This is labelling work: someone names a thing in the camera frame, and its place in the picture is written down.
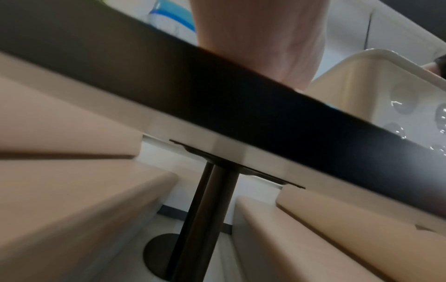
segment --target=baseboard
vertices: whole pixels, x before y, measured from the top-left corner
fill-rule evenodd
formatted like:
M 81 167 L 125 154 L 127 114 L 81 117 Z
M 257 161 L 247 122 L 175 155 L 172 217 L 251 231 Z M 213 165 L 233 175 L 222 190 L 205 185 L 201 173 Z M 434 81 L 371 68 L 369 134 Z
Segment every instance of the baseboard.
M 173 219 L 184 221 L 187 216 L 187 211 L 179 210 L 173 207 L 169 207 L 166 205 L 162 205 L 158 211 L 159 215 L 167 216 Z M 232 225 L 223 223 L 223 227 L 221 230 L 222 233 L 232 235 Z

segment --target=table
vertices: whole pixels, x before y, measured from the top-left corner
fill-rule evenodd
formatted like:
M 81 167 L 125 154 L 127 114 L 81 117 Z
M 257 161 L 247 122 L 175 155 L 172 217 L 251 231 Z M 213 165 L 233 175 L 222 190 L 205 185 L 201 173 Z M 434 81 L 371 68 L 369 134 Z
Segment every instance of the table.
M 335 185 L 324 193 L 380 195 L 446 232 L 441 156 L 99 3 L 0 0 L 0 50 L 58 73 L 36 70 L 104 103 L 120 101 L 116 111 L 147 111 L 150 122 L 140 128 L 146 134 L 218 159 L 194 197 L 199 204 L 185 223 L 173 281 L 202 281 L 240 167 L 305 188 L 329 177 Z M 69 93 L 63 98 L 89 106 Z M 108 114 L 133 125 L 122 117 L 132 111 Z

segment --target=gray floor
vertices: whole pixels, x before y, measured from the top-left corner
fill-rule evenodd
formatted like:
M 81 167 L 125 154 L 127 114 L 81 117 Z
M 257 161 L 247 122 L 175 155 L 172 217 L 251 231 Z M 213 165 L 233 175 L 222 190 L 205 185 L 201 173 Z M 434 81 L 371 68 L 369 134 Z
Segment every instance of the gray floor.
M 94 279 L 94 282 L 162 282 L 145 267 L 147 242 L 164 233 L 179 233 L 182 221 L 156 215 Z M 205 282 L 246 282 L 230 235 L 220 233 Z

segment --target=table top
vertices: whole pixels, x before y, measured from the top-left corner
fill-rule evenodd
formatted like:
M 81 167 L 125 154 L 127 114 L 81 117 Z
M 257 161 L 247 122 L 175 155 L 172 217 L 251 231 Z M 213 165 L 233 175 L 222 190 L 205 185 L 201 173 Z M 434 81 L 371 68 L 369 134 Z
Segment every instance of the table top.
M 446 218 L 443 157 L 100 3 L 0 0 L 0 50 L 201 132 L 182 143 L 219 136 L 221 157 L 275 177 L 316 171 Z

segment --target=blue object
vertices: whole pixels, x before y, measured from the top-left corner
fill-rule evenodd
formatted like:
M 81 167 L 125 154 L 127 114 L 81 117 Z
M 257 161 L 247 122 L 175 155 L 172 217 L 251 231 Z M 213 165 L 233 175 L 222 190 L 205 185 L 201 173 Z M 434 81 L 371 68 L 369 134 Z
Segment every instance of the blue object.
M 149 14 L 158 14 L 171 18 L 172 20 L 179 22 L 183 26 L 195 32 L 195 25 L 192 13 L 184 9 L 180 5 L 177 5 L 168 0 L 158 0 Z

